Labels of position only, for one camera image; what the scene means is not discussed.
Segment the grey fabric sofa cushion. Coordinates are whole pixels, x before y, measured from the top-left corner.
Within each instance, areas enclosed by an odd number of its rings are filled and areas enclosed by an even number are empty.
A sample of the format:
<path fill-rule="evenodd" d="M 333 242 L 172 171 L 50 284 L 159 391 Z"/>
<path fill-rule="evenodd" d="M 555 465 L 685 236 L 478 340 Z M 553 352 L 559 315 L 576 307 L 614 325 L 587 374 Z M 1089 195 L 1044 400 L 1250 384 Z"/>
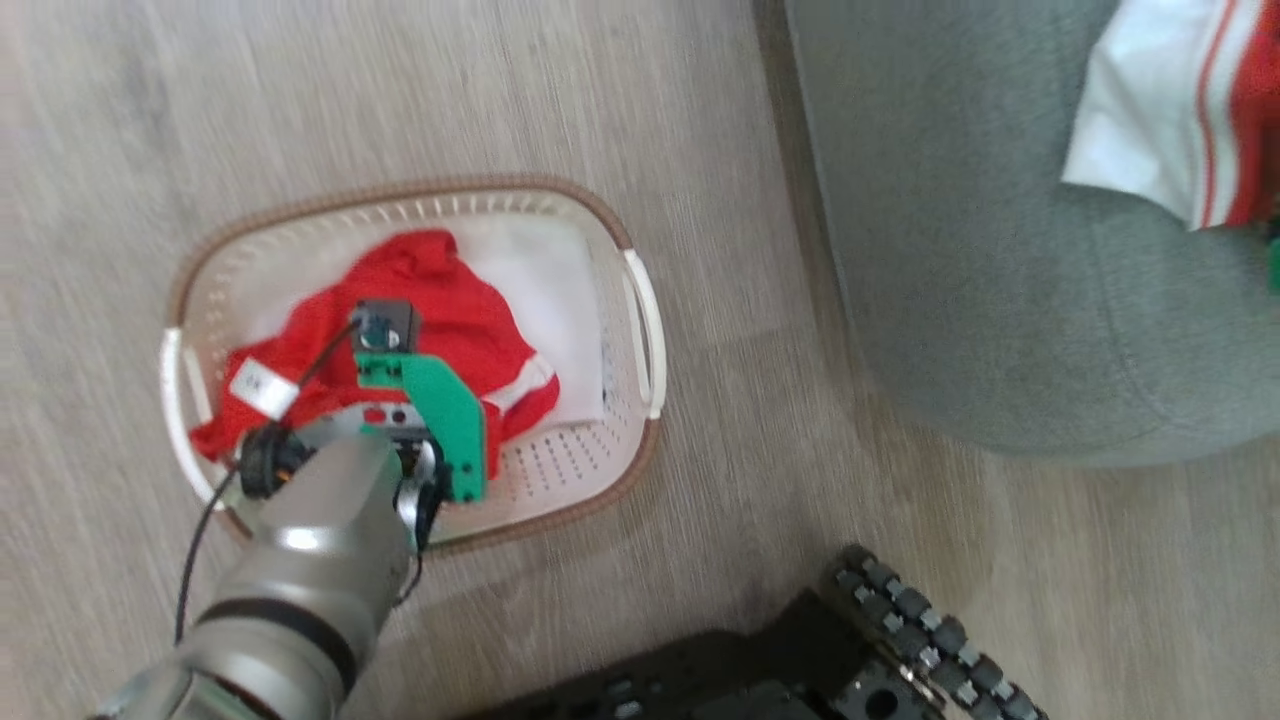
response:
<path fill-rule="evenodd" d="M 996 452 L 1149 465 L 1280 433 L 1262 238 L 1060 179 L 1120 1 L 783 0 L 861 355 Z"/>

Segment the red and white striped jersey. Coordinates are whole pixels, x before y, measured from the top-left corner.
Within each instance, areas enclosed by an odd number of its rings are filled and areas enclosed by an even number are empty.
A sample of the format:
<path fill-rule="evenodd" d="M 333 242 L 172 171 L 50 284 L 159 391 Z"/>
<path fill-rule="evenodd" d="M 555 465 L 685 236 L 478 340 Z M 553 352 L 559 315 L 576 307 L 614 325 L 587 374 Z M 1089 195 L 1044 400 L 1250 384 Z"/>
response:
<path fill-rule="evenodd" d="M 1188 229 L 1280 205 L 1280 0 L 1120 0 L 1091 51 L 1062 179 Z"/>

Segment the red garment with white cuffs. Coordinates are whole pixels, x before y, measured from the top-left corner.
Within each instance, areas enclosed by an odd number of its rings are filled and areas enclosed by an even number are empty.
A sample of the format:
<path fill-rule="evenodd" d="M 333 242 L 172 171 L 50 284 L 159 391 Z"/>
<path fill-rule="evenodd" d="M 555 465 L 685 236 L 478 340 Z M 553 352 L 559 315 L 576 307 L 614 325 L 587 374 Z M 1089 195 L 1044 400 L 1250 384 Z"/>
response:
<path fill-rule="evenodd" d="M 503 296 L 460 258 L 448 231 L 411 231 L 371 249 L 337 283 L 296 304 L 278 333 L 233 350 L 227 374 L 253 360 L 301 384 L 287 416 L 293 427 L 355 405 L 402 404 L 399 389 L 360 386 L 349 346 L 335 350 L 312 379 L 305 379 L 306 369 L 365 299 L 404 300 L 419 313 L 416 352 L 447 363 L 483 402 L 486 473 L 497 475 L 502 445 L 556 406 L 561 383 L 520 333 Z"/>

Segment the black roller omni wheel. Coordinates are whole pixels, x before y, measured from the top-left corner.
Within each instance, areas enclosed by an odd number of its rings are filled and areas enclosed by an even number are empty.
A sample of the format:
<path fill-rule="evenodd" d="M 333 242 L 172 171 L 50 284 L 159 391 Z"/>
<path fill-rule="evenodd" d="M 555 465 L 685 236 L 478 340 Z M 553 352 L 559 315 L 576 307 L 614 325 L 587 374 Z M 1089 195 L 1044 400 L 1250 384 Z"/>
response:
<path fill-rule="evenodd" d="M 941 708 L 970 720 L 1051 720 L 1002 666 L 970 639 L 964 624 L 861 544 L 841 550 L 819 587 L 891 666 Z"/>

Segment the white plastic laundry basket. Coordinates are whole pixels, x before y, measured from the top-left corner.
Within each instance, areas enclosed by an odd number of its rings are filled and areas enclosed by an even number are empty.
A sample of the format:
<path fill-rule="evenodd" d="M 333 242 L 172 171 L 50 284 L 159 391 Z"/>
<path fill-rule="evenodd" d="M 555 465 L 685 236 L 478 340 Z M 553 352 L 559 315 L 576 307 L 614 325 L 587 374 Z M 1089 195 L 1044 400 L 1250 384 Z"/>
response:
<path fill-rule="evenodd" d="M 666 333 L 650 277 L 618 217 L 598 196 L 552 176 L 426 179 L 310 199 L 214 233 L 178 270 L 160 347 L 163 416 L 180 471 L 200 501 L 224 477 L 189 442 L 219 406 L 227 354 L 250 324 L 330 284 L 376 241 L 415 227 L 456 236 L 480 220 L 577 231 L 602 319 L 604 407 L 598 421 L 547 428 L 507 445 L 500 475 L 477 503 L 445 509 L 431 534 L 445 552 L 513 541 L 623 498 L 657 445 L 666 405 Z"/>

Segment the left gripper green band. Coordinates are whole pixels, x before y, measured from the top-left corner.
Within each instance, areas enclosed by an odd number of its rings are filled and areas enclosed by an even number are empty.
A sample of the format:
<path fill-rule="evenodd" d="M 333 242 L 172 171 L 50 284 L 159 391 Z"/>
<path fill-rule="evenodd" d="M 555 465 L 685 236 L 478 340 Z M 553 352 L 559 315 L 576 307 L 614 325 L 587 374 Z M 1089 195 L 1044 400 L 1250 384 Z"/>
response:
<path fill-rule="evenodd" d="M 396 493 L 411 547 L 424 551 L 440 506 L 486 497 L 488 433 L 483 402 L 439 357 L 419 354 L 355 355 L 364 389 L 397 389 L 403 404 L 361 401 L 330 416 L 334 437 L 357 432 L 419 443 L 415 469 Z"/>

